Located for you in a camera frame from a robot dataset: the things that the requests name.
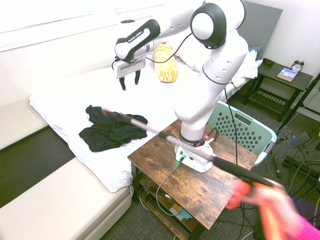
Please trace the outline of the person's hand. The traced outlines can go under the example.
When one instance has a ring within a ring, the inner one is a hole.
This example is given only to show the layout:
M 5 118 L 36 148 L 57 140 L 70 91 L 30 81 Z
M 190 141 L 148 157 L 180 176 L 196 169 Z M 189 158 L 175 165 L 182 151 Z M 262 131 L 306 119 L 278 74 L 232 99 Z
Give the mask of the person's hand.
M 241 203 L 255 205 L 259 209 L 262 230 L 267 240 L 294 238 L 303 229 L 300 215 L 282 186 L 274 181 L 272 183 L 273 187 L 269 187 L 238 180 L 226 208 L 232 210 Z

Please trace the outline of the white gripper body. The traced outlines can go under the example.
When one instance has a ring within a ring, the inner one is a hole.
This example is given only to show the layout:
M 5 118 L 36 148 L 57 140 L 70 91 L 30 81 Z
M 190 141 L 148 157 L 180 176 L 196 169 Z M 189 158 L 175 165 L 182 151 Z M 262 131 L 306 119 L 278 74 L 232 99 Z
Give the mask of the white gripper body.
M 141 57 L 133 62 L 125 62 L 119 59 L 116 60 L 111 66 L 113 67 L 114 77 L 120 79 L 143 69 L 146 66 L 146 59 Z

